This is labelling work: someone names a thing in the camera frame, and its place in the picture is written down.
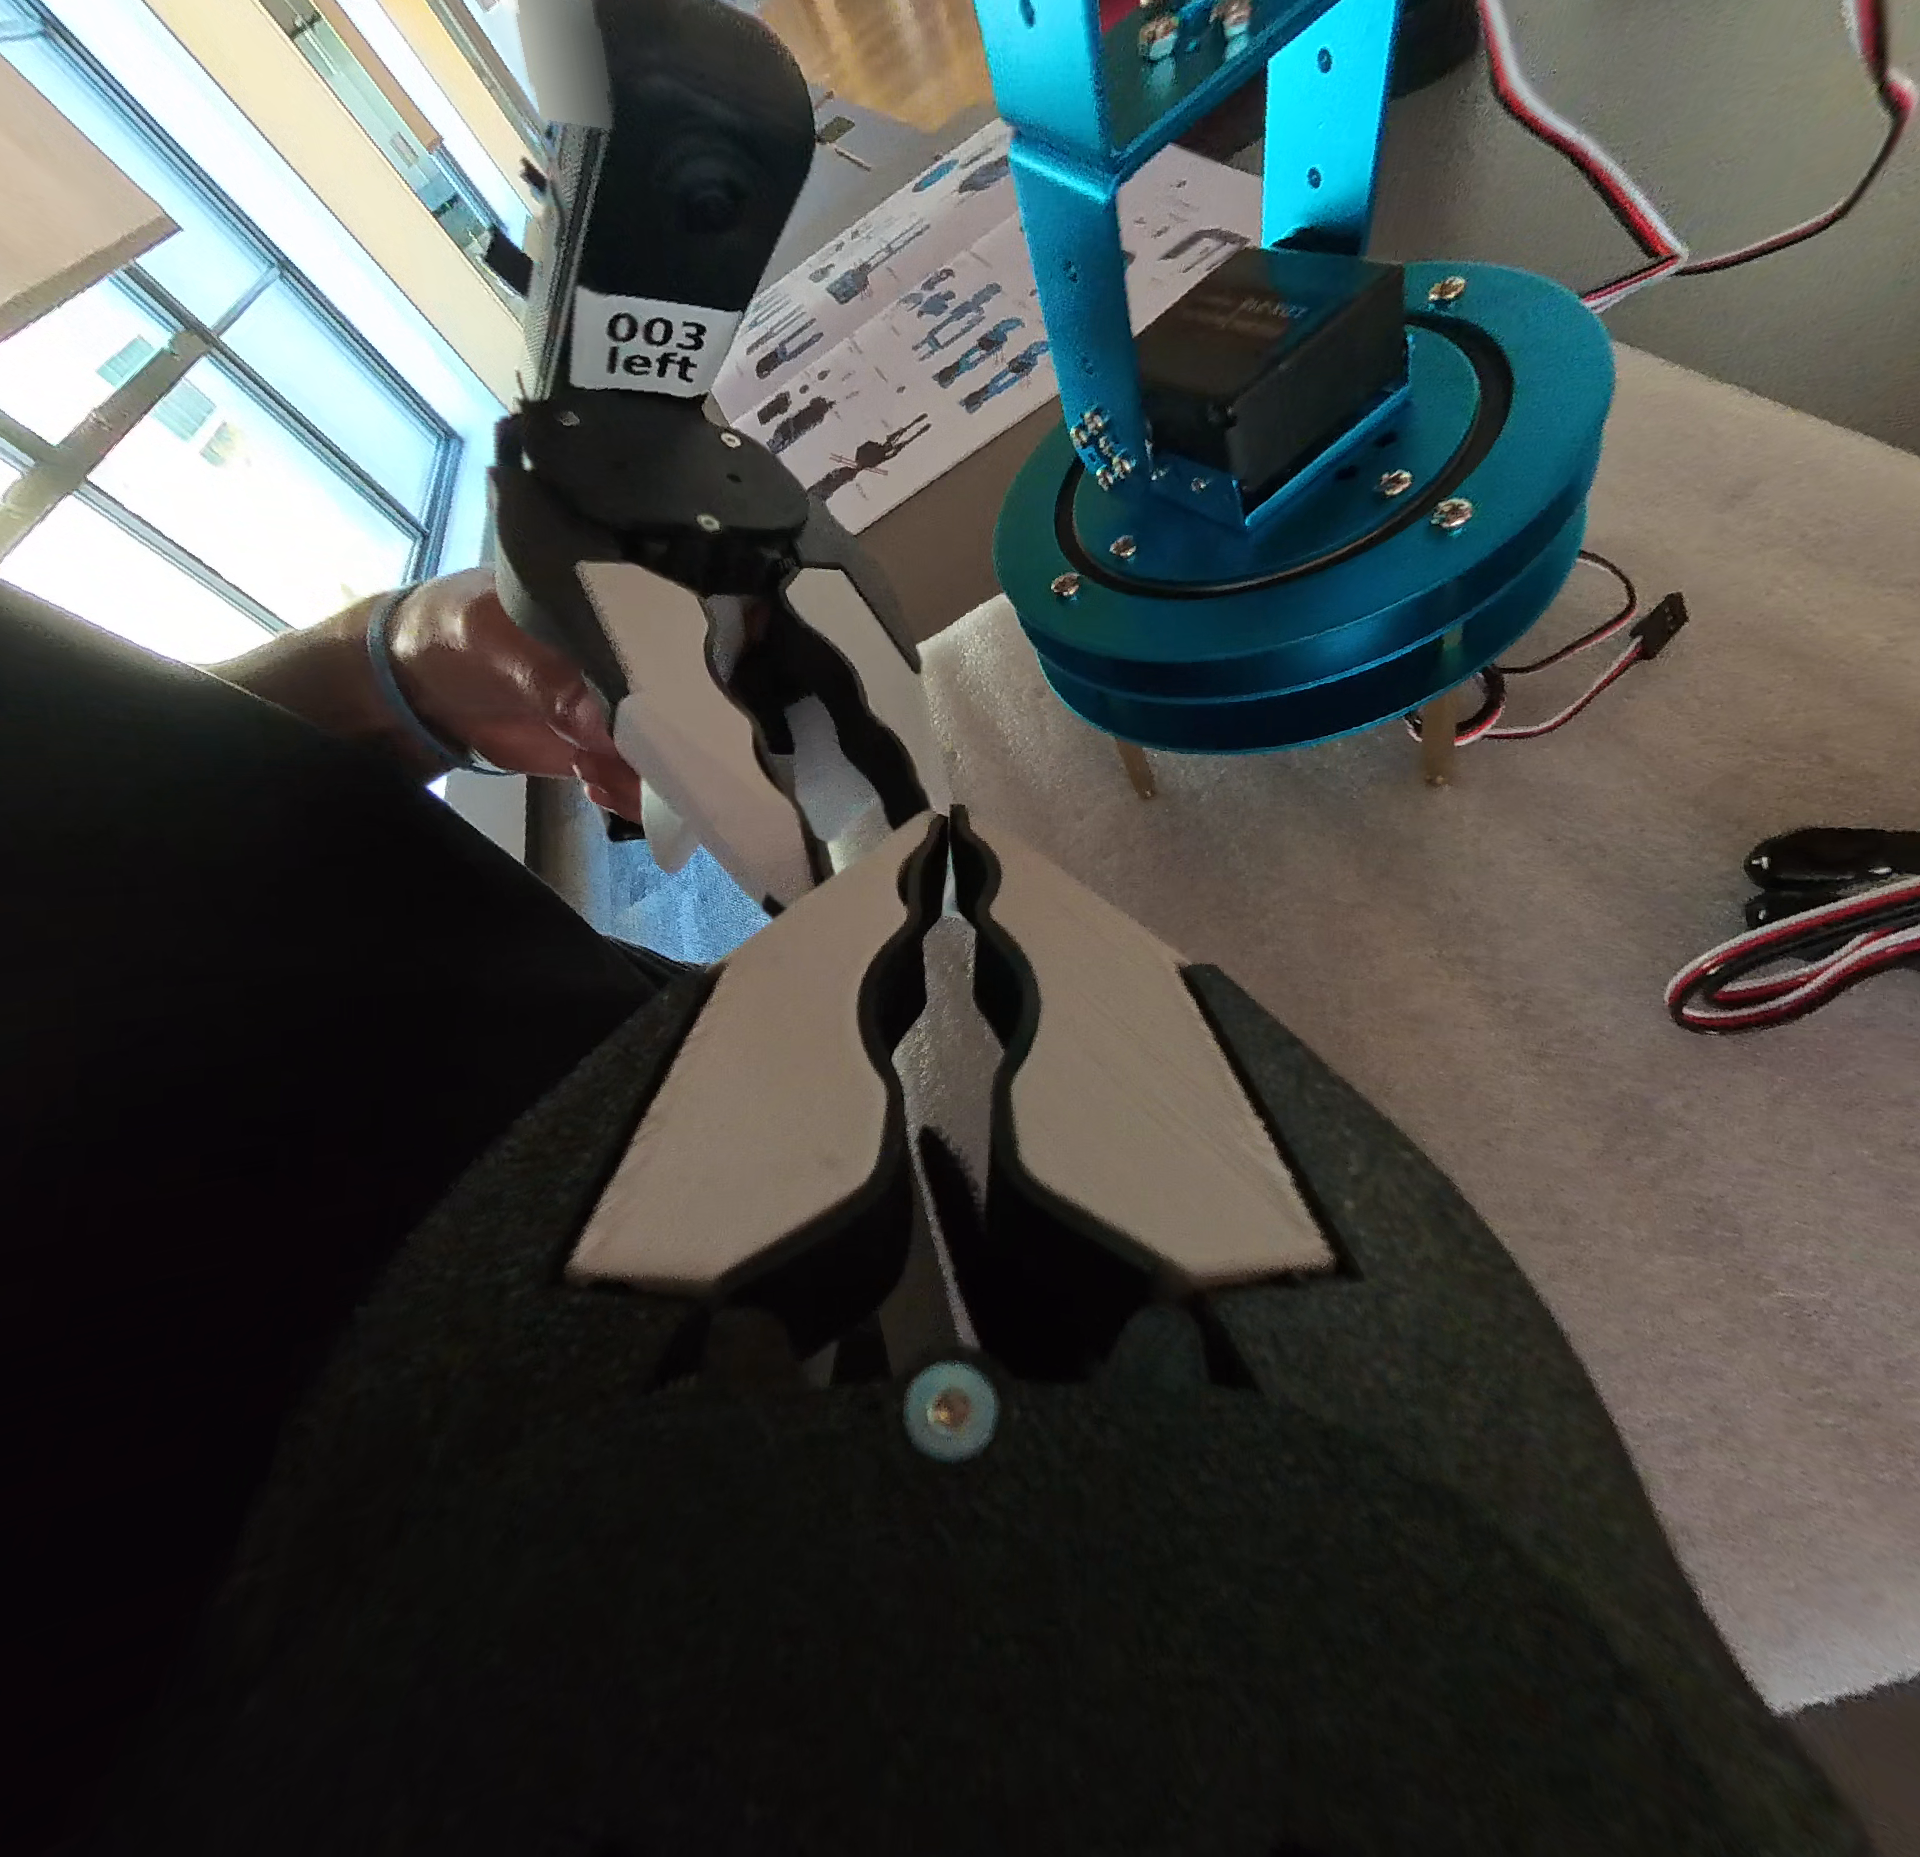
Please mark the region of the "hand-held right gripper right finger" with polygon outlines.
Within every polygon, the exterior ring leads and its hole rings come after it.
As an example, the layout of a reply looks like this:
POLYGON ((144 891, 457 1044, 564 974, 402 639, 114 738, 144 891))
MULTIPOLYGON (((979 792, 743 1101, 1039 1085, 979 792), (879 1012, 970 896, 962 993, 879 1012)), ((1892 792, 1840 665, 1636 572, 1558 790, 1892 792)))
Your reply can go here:
POLYGON ((1190 962, 963 806, 948 840, 974 1005, 1001 1042, 994 1250, 1053 1288, 1242 1288, 1334 1269, 1190 962))

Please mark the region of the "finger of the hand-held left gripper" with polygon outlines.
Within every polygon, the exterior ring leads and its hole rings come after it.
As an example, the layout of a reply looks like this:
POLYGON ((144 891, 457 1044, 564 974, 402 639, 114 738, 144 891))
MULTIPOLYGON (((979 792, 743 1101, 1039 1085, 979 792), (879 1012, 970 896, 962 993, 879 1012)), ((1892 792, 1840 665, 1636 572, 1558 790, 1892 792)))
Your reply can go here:
POLYGON ((751 721, 800 825, 932 809, 920 648, 883 572, 825 514, 751 533, 751 721))
POLYGON ((814 858, 755 725, 712 669, 705 603, 637 565, 582 561, 575 576, 627 684, 613 740, 640 777, 654 863, 674 874, 703 847, 762 910, 788 910, 814 888, 814 858))

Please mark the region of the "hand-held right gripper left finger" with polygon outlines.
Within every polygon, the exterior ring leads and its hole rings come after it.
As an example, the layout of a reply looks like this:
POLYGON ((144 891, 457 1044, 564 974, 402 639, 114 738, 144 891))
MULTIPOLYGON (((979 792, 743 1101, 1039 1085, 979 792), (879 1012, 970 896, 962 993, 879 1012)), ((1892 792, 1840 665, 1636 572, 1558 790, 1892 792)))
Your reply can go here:
POLYGON ((567 1276, 727 1295, 883 1214, 948 822, 911 816, 716 962, 567 1276))

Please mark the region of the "blue toy robot arm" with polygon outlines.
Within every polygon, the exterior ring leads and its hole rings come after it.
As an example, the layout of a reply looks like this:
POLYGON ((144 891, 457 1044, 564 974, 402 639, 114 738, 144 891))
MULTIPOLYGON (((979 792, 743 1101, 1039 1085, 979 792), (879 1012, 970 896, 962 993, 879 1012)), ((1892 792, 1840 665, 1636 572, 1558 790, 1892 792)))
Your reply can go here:
POLYGON ((1419 712, 1562 590, 1617 392, 1570 290, 1369 253, 1403 0, 973 0, 1062 427, 994 521, 1053 694, 1246 755, 1419 712), (1121 186, 1263 73, 1258 236, 1129 316, 1121 186))

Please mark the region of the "person's left hand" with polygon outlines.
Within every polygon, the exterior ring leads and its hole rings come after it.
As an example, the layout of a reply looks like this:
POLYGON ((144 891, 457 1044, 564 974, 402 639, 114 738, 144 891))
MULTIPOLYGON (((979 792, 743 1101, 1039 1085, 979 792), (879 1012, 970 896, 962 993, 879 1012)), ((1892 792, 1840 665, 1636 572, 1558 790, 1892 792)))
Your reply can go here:
POLYGON ((615 750, 601 694, 506 614, 492 572, 409 587, 390 645, 415 712, 446 740, 516 776, 572 777, 606 815, 640 822, 644 781, 615 750))

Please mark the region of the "blue wristband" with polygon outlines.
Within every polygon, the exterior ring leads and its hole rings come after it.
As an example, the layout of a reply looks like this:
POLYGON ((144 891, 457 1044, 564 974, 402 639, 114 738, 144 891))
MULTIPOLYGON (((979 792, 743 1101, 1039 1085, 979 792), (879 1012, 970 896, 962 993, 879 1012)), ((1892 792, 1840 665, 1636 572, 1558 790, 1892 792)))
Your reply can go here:
POLYGON ((506 767, 468 746, 446 740, 432 725, 428 725, 428 718, 415 712, 409 696, 404 694, 390 645, 393 620, 404 597, 408 590, 383 596, 371 603, 366 624, 366 656, 379 705, 393 718, 402 740, 419 755, 422 763, 431 763, 428 776, 432 781, 443 776, 506 777, 506 767))

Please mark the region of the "printed instruction manual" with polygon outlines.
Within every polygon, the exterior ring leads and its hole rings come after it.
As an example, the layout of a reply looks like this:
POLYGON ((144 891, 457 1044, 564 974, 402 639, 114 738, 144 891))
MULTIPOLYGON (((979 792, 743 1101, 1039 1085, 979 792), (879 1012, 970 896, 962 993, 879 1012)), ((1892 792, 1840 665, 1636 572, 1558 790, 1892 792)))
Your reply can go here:
POLYGON ((1005 148, 974 128, 734 330, 720 413, 848 531, 1059 405, 1005 148))

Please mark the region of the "white foam sheet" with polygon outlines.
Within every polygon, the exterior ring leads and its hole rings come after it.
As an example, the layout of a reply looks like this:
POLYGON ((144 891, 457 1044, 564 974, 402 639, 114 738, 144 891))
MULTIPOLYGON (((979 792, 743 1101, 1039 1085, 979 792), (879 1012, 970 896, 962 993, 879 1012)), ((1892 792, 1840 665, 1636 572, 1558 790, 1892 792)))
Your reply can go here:
POLYGON ((1739 863, 1918 825, 1918 457, 1636 351, 1589 542, 1688 624, 1421 785, 1403 729, 1157 759, 1005 603, 924 642, 955 790, 1229 972, 1465 1191, 1597 1380, 1776 1708, 1918 1677, 1918 974, 1700 1037, 1663 983, 1739 863))

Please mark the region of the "large window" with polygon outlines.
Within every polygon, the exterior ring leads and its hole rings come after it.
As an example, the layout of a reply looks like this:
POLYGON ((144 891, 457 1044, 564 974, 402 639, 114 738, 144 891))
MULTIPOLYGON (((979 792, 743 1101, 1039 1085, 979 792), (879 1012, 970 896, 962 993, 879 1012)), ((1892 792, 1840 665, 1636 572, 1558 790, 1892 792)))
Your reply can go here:
POLYGON ((130 180, 165 232, 3 333, 3 585, 215 663, 473 544, 467 395, 383 285, 339 305, 241 142, 133 0, 3 0, 57 180, 130 180))

